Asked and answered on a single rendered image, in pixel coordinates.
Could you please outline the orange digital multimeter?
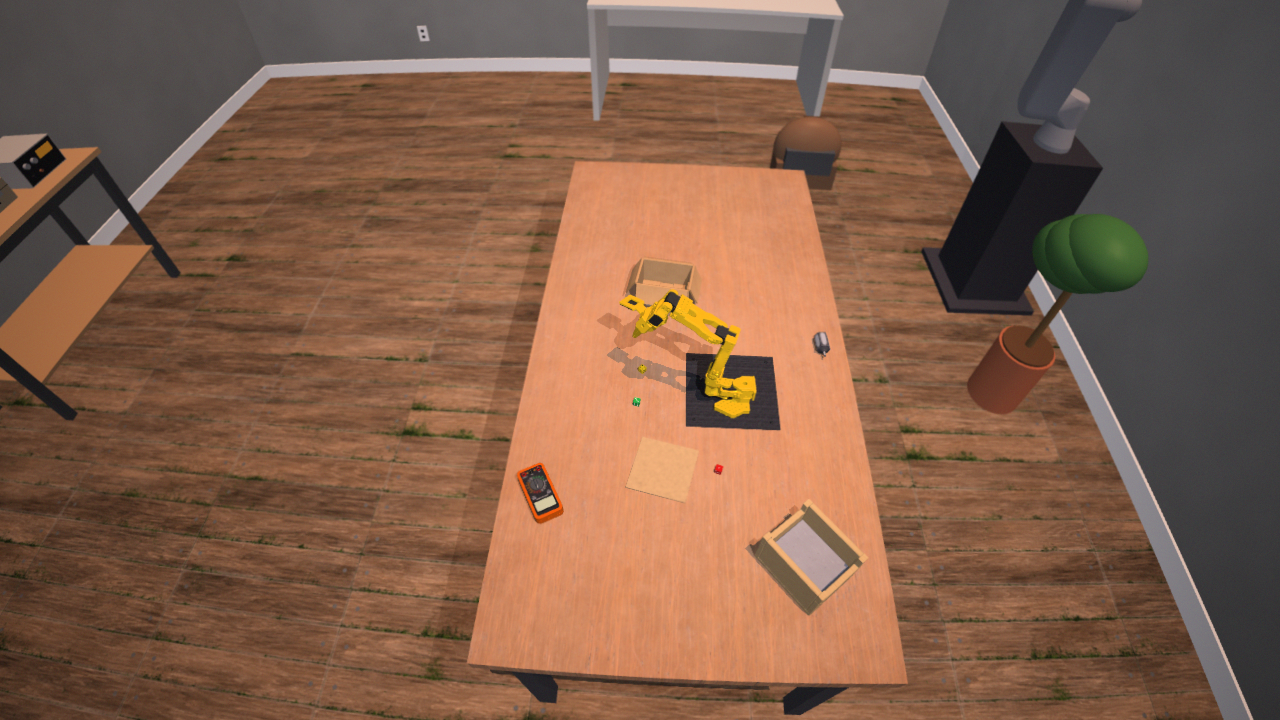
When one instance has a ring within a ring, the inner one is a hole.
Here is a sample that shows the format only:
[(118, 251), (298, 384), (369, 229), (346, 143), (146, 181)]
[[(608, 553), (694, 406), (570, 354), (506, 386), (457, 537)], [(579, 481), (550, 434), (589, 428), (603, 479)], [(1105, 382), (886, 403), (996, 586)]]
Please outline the orange digital multimeter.
[(538, 524), (561, 516), (564, 510), (544, 464), (538, 462), (517, 473), (520, 486)]

